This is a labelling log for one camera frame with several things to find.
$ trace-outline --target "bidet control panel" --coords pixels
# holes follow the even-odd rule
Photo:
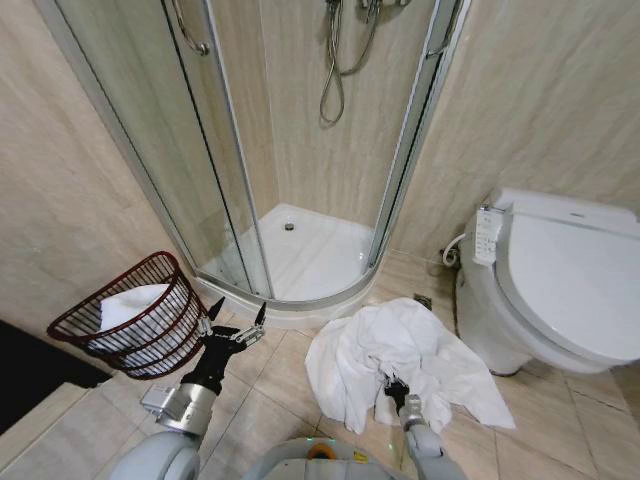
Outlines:
[[[487,267],[496,261],[496,244],[502,227],[502,211],[480,207],[476,212],[473,261]]]

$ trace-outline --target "shower hose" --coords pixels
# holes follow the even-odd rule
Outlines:
[[[369,24],[369,36],[367,37],[367,43],[365,44],[358,61],[353,67],[347,70],[340,70],[338,65],[338,48],[340,46],[340,24],[342,21],[342,1],[343,0],[327,0],[327,11],[329,15],[329,35],[327,36],[327,54],[329,56],[329,73],[327,79],[324,82],[322,88],[322,96],[320,97],[320,118],[326,123],[327,126],[332,127],[344,112],[344,88],[342,86],[342,77],[353,75],[362,68],[369,52],[369,48],[373,42],[373,37],[376,34],[376,27],[378,25],[378,17],[380,16],[380,5],[382,0],[371,0],[369,2],[367,10],[366,23]],[[340,108],[335,117],[329,117],[326,112],[327,97],[329,95],[329,88],[331,86],[331,80],[335,79],[336,88],[338,89],[338,99],[340,102]]]

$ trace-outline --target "crumpled white towel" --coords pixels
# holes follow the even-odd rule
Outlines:
[[[401,378],[420,396],[422,414],[436,433],[451,420],[450,403],[465,406],[485,425],[515,428],[484,362],[409,298],[328,323],[314,338],[305,366],[322,413],[358,434],[374,405],[376,421],[399,423],[382,388],[384,374]]]
[[[168,287],[168,283],[142,285],[105,298],[100,302],[100,331],[115,328],[142,313]]]
[[[155,302],[168,287],[169,284],[167,283],[143,285],[105,298],[100,302],[101,318],[100,330],[98,330],[98,332],[103,332],[128,322]],[[186,300],[182,297],[172,297],[169,300],[169,305],[173,307],[174,310],[182,311],[185,304]],[[149,339],[150,336],[163,334],[167,329],[167,325],[173,322],[174,319],[166,318],[164,324],[153,322],[153,320],[152,318],[148,318],[144,325],[134,323],[126,327],[123,331],[115,334],[115,337],[112,337],[110,342],[115,341],[117,347],[120,349],[139,345],[141,341]],[[162,342],[159,346],[162,347],[162,350],[166,353],[180,345],[183,340],[184,335],[181,335],[177,330],[171,330],[162,337]],[[106,348],[102,339],[91,340],[88,345],[97,351],[105,350]],[[173,355],[184,356],[189,350],[190,348],[183,346],[178,348]],[[160,350],[158,350],[156,343],[152,343],[148,347],[125,356],[122,362],[124,365],[134,367],[160,358]]]

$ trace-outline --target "toilet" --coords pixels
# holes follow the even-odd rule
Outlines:
[[[640,358],[640,223],[623,208],[496,189],[465,229],[460,338],[498,375]]]

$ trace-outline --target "wire basket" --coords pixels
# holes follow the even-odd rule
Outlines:
[[[129,321],[100,330],[101,301],[143,285],[168,284],[151,305]],[[199,319],[206,310],[178,261],[156,252],[54,320],[47,333],[104,360],[131,378],[167,375],[202,346]]]

